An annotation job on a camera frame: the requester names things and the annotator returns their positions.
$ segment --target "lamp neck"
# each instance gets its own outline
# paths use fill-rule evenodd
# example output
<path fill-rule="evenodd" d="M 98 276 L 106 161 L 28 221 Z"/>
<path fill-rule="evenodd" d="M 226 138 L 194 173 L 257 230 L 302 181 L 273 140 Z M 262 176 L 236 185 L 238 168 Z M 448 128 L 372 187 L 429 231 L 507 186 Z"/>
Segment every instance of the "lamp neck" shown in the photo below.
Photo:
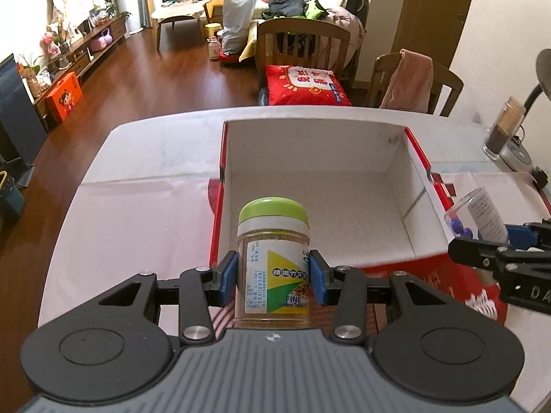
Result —
<path fill-rule="evenodd" d="M 526 102 L 524 103 L 524 108 L 526 109 L 526 112 L 524 113 L 524 117 L 526 117 L 526 115 L 532 108 L 534 101 L 538 98 L 539 95 L 542 94 L 542 92 L 543 92 L 543 88 L 540 84 L 538 84 L 534 87 L 532 92 L 528 95 Z"/>

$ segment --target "pink towel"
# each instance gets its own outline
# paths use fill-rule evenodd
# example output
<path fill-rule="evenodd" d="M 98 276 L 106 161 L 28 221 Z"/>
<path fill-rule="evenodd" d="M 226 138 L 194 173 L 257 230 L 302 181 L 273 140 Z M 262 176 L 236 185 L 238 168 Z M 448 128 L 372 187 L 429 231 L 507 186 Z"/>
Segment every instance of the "pink towel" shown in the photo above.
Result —
<path fill-rule="evenodd" d="M 398 68 L 390 78 L 381 107 L 390 110 L 426 113 L 433 86 L 433 60 L 402 49 Z"/>

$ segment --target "wooden floor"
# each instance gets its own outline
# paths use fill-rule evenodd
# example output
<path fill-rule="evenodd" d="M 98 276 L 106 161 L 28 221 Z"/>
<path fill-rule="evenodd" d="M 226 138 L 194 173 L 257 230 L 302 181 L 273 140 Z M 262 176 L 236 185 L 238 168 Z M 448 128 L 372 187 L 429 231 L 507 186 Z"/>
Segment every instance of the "wooden floor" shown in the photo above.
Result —
<path fill-rule="evenodd" d="M 76 188 L 110 131 L 120 124 L 192 110 L 255 105 L 256 69 L 210 62 L 194 20 L 134 34 L 107 53 L 83 84 L 84 98 L 51 132 L 25 190 L 23 216 L 0 234 L 0 413 L 31 397 L 19 350 L 36 328 L 61 224 Z"/>

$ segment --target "gray ribbed plate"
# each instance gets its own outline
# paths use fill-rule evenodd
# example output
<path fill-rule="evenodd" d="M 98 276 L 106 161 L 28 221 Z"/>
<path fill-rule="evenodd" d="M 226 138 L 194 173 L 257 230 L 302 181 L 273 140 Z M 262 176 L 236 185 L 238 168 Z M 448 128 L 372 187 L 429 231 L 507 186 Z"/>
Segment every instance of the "gray ribbed plate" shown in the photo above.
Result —
<path fill-rule="evenodd" d="M 325 339 L 319 330 L 227 330 L 211 346 L 183 352 L 154 388 L 98 407 L 40 396 L 28 413 L 519 413 L 507 397 L 481 405 L 441 406 L 382 378 L 366 352 Z"/>

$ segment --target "orange gift box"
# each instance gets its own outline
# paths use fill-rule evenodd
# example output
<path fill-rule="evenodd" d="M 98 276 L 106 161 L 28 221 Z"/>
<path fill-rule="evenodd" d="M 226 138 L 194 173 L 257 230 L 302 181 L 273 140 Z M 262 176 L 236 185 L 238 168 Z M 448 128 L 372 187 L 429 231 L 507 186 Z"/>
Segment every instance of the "orange gift box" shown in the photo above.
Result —
<path fill-rule="evenodd" d="M 73 111 L 74 105 L 82 97 L 81 86 L 76 74 L 71 72 L 64 76 L 56 86 L 48 93 L 46 103 L 50 113 L 58 121 L 63 121 Z"/>

